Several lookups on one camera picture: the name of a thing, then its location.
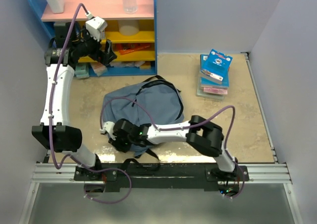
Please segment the blue grey backpack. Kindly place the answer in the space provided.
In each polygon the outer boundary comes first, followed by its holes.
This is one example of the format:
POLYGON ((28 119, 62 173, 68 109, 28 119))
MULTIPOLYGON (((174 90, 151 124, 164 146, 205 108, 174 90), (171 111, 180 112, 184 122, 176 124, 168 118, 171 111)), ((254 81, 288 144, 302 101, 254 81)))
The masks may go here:
POLYGON ((100 125, 117 123, 120 119, 134 127, 151 124, 176 124, 184 119, 184 106, 180 90, 156 75, 134 85, 129 85, 105 95, 100 115, 100 125))

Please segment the blue illustrated book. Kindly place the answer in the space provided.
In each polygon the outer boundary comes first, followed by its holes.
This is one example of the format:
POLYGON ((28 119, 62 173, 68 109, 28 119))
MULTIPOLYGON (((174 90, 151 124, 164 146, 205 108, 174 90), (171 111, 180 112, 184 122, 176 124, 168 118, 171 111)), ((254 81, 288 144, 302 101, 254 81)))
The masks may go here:
POLYGON ((228 72, 233 57, 212 49, 208 55, 200 55, 200 75, 218 85, 228 84, 228 72))

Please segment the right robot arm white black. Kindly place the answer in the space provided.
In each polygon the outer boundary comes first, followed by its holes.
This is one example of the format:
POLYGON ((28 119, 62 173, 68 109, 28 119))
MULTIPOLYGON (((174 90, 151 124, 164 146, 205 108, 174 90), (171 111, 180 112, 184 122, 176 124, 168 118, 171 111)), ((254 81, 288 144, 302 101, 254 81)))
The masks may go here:
POLYGON ((217 167, 212 174, 227 181, 238 175, 237 160, 227 150, 228 135, 222 127, 194 115, 189 121, 167 125, 145 123, 134 125, 127 119, 103 122, 102 128, 109 143, 120 152, 134 152, 135 157, 147 153, 155 157, 151 147, 168 142, 185 142, 201 155, 212 157, 217 167))

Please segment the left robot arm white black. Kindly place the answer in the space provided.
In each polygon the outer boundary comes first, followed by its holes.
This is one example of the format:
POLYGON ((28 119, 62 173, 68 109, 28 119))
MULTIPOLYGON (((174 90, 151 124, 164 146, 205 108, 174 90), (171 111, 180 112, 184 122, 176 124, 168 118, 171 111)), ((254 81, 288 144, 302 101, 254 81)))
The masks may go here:
POLYGON ((111 41, 103 48, 102 34, 107 23, 95 17, 85 22, 77 31, 76 22, 55 23, 55 37, 45 52, 47 93, 43 115, 39 125, 32 126, 33 137, 51 152, 56 169, 61 169, 66 158, 78 165, 77 172, 90 180, 98 180, 103 174, 101 161, 83 143, 79 128, 69 120, 69 96, 75 68, 82 57, 108 65, 116 59, 111 41))

